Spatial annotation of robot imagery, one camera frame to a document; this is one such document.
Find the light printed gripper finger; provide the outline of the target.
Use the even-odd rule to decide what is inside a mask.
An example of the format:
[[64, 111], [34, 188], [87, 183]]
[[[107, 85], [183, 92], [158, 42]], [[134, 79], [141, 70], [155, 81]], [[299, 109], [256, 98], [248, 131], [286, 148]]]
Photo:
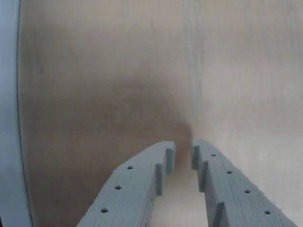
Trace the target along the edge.
[[83, 216], [83, 226], [150, 226], [155, 198], [173, 173], [175, 153], [174, 142], [161, 141], [121, 164]]
[[210, 227], [294, 227], [241, 170], [204, 139], [191, 141], [191, 168], [197, 171]]

